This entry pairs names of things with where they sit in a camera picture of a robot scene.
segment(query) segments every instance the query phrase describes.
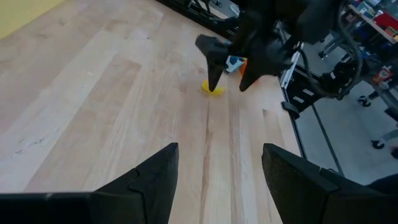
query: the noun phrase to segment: wooden tabletop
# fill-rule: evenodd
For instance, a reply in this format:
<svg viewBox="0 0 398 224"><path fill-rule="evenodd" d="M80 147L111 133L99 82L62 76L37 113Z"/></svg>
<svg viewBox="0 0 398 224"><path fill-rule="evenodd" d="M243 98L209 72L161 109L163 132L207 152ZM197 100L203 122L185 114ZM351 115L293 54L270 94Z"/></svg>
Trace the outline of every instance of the wooden tabletop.
<svg viewBox="0 0 398 224"><path fill-rule="evenodd" d="M360 13L360 11L353 5L348 6L352 11L355 12L359 17L361 17L365 22L367 22L370 26L372 26L374 29L376 29L384 38L386 38L390 43L394 44L397 41L388 35L386 31L384 31L381 27L379 27L372 19L366 17L364 14Z"/></svg>
<svg viewBox="0 0 398 224"><path fill-rule="evenodd" d="M299 154L279 81L205 94L198 34L153 0L67 0L0 40L0 191L96 190L178 142L170 223L281 223L261 165L265 142Z"/></svg>

